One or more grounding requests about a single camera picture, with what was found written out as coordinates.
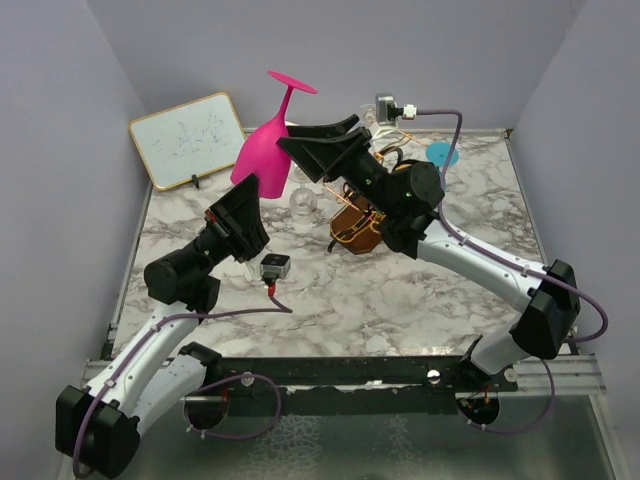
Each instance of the whiteboard frame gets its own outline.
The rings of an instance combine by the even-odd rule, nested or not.
[[[149,167],[149,164],[147,163],[147,160],[144,157],[144,153],[142,153],[142,149],[140,148],[140,145],[138,144],[138,141],[136,140],[136,137],[133,134],[133,130],[132,130],[133,124],[137,123],[137,122],[140,122],[142,120],[146,120],[146,119],[151,118],[151,117],[155,117],[156,115],[162,115],[163,113],[167,113],[167,112],[170,112],[172,110],[177,110],[178,108],[186,107],[187,105],[191,105],[193,103],[201,102],[202,100],[208,100],[210,98],[217,97],[219,95],[223,95],[223,96],[227,97],[227,100],[229,101],[229,106],[231,107],[231,111],[233,112],[233,116],[235,117],[236,122],[238,123],[238,128],[240,129],[240,131],[242,132],[242,136],[246,140],[247,139],[247,134],[244,131],[244,129],[242,128],[242,125],[240,124],[240,120],[238,119],[238,114],[236,113],[236,109],[233,107],[233,102],[231,101],[231,97],[229,97],[229,95],[226,92],[218,92],[218,93],[214,93],[212,95],[207,95],[206,97],[197,98],[197,99],[192,100],[190,102],[183,103],[181,105],[176,105],[175,107],[167,108],[165,110],[161,110],[160,112],[152,113],[150,115],[145,115],[144,117],[136,118],[136,119],[131,120],[129,122],[129,134],[131,135],[131,138],[133,139],[133,143],[136,145],[136,149],[138,150],[138,153],[140,154],[140,158],[142,158],[142,163],[144,163],[144,167],[146,168],[147,173],[149,174],[149,178],[151,179],[151,183],[156,188],[156,190],[164,192],[166,190],[170,190],[170,189],[178,187],[180,185],[184,185],[185,183],[190,183],[192,180],[191,180],[191,178],[186,178],[186,179],[181,180],[181,181],[179,181],[177,183],[174,183],[172,185],[159,186],[157,184],[157,182],[156,182],[156,179],[153,177],[153,173],[151,171],[151,168]],[[218,172],[220,170],[224,170],[225,168],[229,168],[232,165],[234,165],[235,163],[236,162],[233,161],[233,162],[231,162],[231,163],[229,163],[227,165],[222,165],[221,167],[214,168],[213,170],[209,170],[207,172],[200,173],[200,174],[197,175],[197,177],[198,178],[206,177],[207,175],[211,175],[214,172]]]

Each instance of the glass panel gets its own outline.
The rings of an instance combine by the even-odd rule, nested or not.
[[[502,400],[496,426],[535,419],[542,397]],[[248,433],[265,419],[229,419]],[[143,438],[122,480],[612,479],[587,396],[559,397],[552,417],[525,434],[483,433],[459,416],[285,417],[252,441],[185,433],[176,406]]]

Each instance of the wine glass stem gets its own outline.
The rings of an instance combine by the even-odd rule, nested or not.
[[[287,107],[289,106],[289,100],[291,100],[291,93],[293,92],[293,87],[287,87],[287,92],[284,94],[284,98],[282,99],[282,104],[280,105],[280,110],[276,114],[276,117],[280,118],[284,122],[284,113],[287,111]]]

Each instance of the white cable clip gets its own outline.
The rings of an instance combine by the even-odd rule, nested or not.
[[[418,107],[415,105],[405,105],[402,109],[402,118],[403,120],[413,120],[416,118],[416,114],[418,113]]]

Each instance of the pink wine glass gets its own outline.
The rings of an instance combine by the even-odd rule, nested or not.
[[[287,92],[280,105],[280,110],[276,116],[249,135],[249,138],[238,155],[236,164],[231,172],[231,181],[237,185],[246,177],[254,173],[260,183],[258,185],[258,195],[262,198],[280,198],[287,181],[289,168],[291,167],[291,157],[282,150],[276,142],[280,137],[289,136],[287,127],[284,124],[284,114],[287,111],[289,100],[294,89],[307,93],[318,93],[318,91],[306,83],[283,73],[269,70],[276,80],[280,80],[287,85]]]

